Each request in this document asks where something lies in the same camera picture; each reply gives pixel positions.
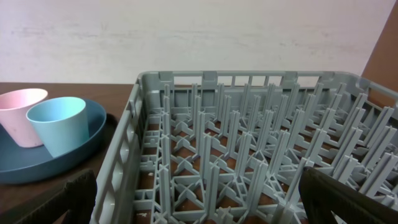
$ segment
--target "teal cup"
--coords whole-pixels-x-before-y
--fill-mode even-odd
[[[78,148],[90,138],[86,102],[80,98],[43,101],[33,106],[26,117],[54,158]]]

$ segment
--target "plastic cup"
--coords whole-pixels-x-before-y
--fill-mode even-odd
[[[11,91],[0,95],[0,124],[20,147],[43,145],[26,119],[26,112],[40,103],[49,93],[39,88]]]
[[[54,98],[33,106],[26,114],[52,157],[70,152],[90,137],[86,102],[76,97]]]

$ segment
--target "tray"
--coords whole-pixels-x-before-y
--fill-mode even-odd
[[[44,146],[19,147],[0,126],[0,183],[23,184],[46,179],[79,164],[94,153],[102,140],[106,121],[105,109],[87,100],[90,139],[77,149],[53,158]]]
[[[397,103],[380,108],[370,91],[398,100],[345,72],[143,73],[91,222],[305,223],[305,166],[398,210]]]

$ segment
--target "dark blue plate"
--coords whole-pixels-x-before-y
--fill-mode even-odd
[[[23,184],[46,179],[73,168],[95,152],[102,140],[106,112],[100,104],[85,101],[90,139],[56,158],[44,146],[19,147],[0,125],[0,183]]]

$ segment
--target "brown table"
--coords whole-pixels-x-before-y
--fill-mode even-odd
[[[108,85],[108,84],[54,84],[54,83],[0,83],[0,94],[23,88],[43,88],[49,92],[50,98],[60,96],[77,96],[94,100],[101,104],[107,113],[120,119],[132,85]],[[98,175],[104,160],[108,145],[104,145],[95,155],[76,168],[60,174],[48,180],[23,185],[0,184],[0,213],[34,198],[38,194],[52,188],[56,183],[74,174],[75,172],[90,168]]]

